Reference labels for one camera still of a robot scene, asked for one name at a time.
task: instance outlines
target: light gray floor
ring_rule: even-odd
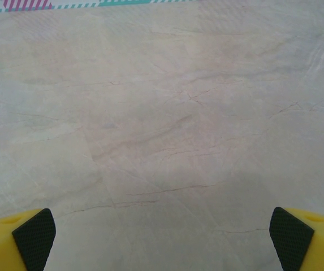
[[[324,214],[324,0],[0,14],[0,216],[52,210],[46,270],[281,270],[276,206]]]

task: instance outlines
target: pink stripe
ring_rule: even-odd
[[[20,5],[21,5],[21,0],[18,0],[17,5],[16,5],[16,9],[15,9],[16,11],[19,11]]]
[[[42,10],[44,10],[44,9],[45,9],[45,7],[46,7],[46,4],[47,4],[47,0],[44,0],[44,4],[42,5]]]
[[[33,6],[34,2],[35,2],[35,0],[31,0],[31,3],[30,3],[30,6],[28,7],[28,10],[32,10],[32,6]]]
[[[28,0],[24,0],[24,5],[22,6],[22,11],[25,11]]]
[[[38,7],[40,6],[40,3],[41,3],[41,0],[37,0],[37,4],[36,4],[36,7],[35,7],[35,10],[38,10]]]
[[[8,8],[8,11],[12,11],[12,8],[14,7],[15,0],[11,0],[10,8]]]

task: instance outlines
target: striped border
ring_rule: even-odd
[[[82,7],[104,7],[104,6],[120,6],[120,5],[137,5],[137,4],[153,4],[153,3],[176,3],[176,2],[194,2],[198,0],[101,0],[99,3],[82,3],[82,4],[65,4],[50,6],[44,8],[45,10],[64,10],[67,8],[82,8]],[[42,7],[36,9],[33,7],[31,10],[42,10]],[[0,13],[2,12],[11,12],[11,11],[22,11],[22,8],[0,8]]]

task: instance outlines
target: black rubber pad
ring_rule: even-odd
[[[56,235],[53,215],[43,209],[12,232],[27,271],[42,271]]]
[[[270,222],[270,236],[284,271],[299,271],[309,249],[314,230],[276,207]]]

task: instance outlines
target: colorful tape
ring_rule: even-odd
[[[52,0],[3,0],[0,12],[34,11],[34,10],[61,10],[66,8],[103,7],[119,5],[136,5],[151,3],[192,2],[197,0],[99,0],[97,3],[79,3],[53,5]]]

